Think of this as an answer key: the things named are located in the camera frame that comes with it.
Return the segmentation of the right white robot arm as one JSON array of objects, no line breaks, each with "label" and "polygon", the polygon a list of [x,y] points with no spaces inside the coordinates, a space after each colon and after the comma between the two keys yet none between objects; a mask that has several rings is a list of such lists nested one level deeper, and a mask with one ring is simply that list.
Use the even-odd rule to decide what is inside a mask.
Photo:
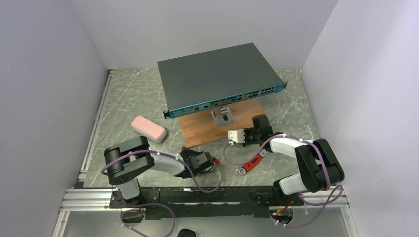
[{"label": "right white robot arm", "polygon": [[274,132],[266,115],[252,121],[253,127],[244,129],[244,145],[259,144],[267,152],[296,159],[298,173],[274,182],[280,194],[315,193],[344,180],[343,168],[326,139],[309,141]]}]

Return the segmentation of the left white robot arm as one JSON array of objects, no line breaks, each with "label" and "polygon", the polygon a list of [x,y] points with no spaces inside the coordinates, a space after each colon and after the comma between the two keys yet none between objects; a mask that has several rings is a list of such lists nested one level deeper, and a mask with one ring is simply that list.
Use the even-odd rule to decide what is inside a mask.
[{"label": "left white robot arm", "polygon": [[183,147],[179,153],[167,153],[150,146],[145,136],[139,136],[108,147],[104,151],[105,167],[101,173],[109,184],[117,186],[122,198],[130,204],[141,204],[142,193],[137,176],[147,170],[168,173],[188,179],[211,171],[215,158],[209,152],[197,152]]}]

